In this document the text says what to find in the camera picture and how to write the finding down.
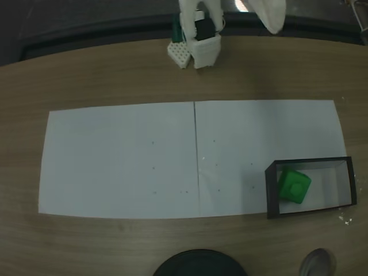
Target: white paper sheet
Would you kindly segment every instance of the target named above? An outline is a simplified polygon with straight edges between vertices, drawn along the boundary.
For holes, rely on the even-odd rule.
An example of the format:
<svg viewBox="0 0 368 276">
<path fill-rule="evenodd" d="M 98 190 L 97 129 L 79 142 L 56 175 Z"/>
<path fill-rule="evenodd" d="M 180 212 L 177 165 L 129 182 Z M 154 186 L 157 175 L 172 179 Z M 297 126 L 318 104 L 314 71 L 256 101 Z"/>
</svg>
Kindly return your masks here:
<svg viewBox="0 0 368 276">
<path fill-rule="evenodd" d="M 195 105 L 201 216 L 266 212 L 274 160 L 346 156 L 333 101 Z"/>
<path fill-rule="evenodd" d="M 50 112 L 39 212 L 124 219 L 266 212 L 264 171 L 273 160 L 345 155 L 333 101 L 196 102 L 195 115 L 192 102 Z"/>
<path fill-rule="evenodd" d="M 195 148 L 192 102 L 50 112 L 39 212 L 198 217 Z"/>
</svg>

